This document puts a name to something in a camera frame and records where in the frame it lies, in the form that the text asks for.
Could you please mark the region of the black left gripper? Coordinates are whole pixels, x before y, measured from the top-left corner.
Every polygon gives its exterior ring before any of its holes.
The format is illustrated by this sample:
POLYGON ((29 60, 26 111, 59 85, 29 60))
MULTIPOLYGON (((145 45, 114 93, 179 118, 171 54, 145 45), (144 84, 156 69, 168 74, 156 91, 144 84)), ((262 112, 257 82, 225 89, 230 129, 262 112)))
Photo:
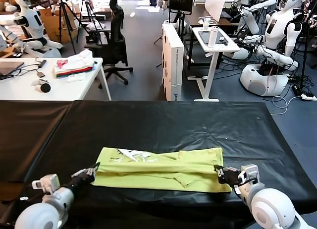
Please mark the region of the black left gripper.
POLYGON ((66 188, 69 188, 71 191, 78 191, 82 187, 94 182, 99 165, 100 162, 97 162, 72 174, 72 180, 66 184, 66 188))

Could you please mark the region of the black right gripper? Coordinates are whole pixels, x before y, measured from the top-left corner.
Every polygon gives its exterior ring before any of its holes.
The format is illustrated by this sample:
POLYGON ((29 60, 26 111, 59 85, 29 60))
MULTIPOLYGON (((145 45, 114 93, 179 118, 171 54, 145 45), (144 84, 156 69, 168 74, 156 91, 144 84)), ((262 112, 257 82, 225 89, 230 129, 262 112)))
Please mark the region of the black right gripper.
POLYGON ((242 183, 242 179, 239 177, 241 171, 237 168, 214 165, 214 171, 217 173, 219 184, 235 186, 242 183))

